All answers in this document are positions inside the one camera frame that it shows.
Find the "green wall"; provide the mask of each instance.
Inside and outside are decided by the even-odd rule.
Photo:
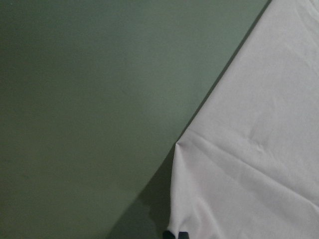
[[[0,0],[0,238],[160,238],[173,145],[266,0]]]

